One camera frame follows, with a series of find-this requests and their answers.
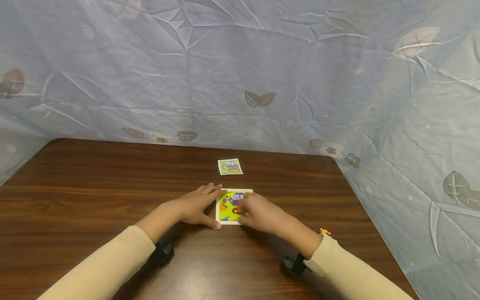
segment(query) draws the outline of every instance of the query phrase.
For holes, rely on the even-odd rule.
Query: card illustration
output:
[[[239,225],[237,217],[241,216],[238,213],[238,201],[243,199],[245,193],[253,192],[249,189],[225,189],[227,194],[217,198],[216,200],[216,220],[220,224]]]
[[[218,161],[220,175],[241,175],[243,174],[238,158],[222,159]]]

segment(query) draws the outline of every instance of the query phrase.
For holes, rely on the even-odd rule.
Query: cuff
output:
[[[128,226],[115,239],[118,239],[120,243],[126,246],[126,249],[135,253],[137,257],[148,258],[155,251],[152,240],[137,226]]]
[[[322,242],[315,249],[311,259],[304,260],[303,263],[309,268],[312,272],[323,277],[328,274],[329,271],[329,262],[332,256],[332,253],[339,248],[338,242],[331,238],[329,235],[322,234]]]

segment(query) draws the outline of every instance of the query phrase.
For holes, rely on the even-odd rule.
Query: wood grain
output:
[[[226,158],[239,158],[245,174],[220,176],[216,161]],[[251,188],[314,230],[327,226],[416,298],[328,157],[61,139],[0,188],[0,299],[35,299],[154,207],[211,181]],[[283,275],[281,258],[296,251],[261,232],[178,224],[164,240],[174,244],[173,259],[148,263],[116,299],[339,298],[311,272]]]

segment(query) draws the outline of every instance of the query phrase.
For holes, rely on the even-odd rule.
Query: white card border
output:
[[[222,162],[222,161],[234,160],[234,159],[236,159],[236,160],[239,162],[240,173],[238,173],[238,174],[222,174],[222,169],[220,169],[220,162]],[[218,164],[218,172],[220,172],[220,175],[221,175],[221,176],[225,176],[225,175],[243,175],[243,170],[241,169],[240,160],[239,160],[238,158],[219,159],[219,160],[217,161],[217,164]]]
[[[253,192],[252,189],[222,189],[227,190],[228,192]],[[220,221],[220,197],[215,201],[215,220],[217,220],[222,225],[240,225],[237,221]]]

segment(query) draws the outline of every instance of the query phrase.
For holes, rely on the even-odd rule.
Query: forearm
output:
[[[135,225],[152,240],[153,244],[156,244],[180,220],[180,210],[169,201],[159,205]]]
[[[130,226],[88,256],[38,300],[109,300],[154,250],[149,237]]]
[[[323,236],[305,265],[330,282],[346,300],[411,300],[402,289],[329,236]]]
[[[276,235],[290,242],[305,259],[310,259],[322,242],[322,236],[290,215],[285,216],[282,224],[281,230]]]

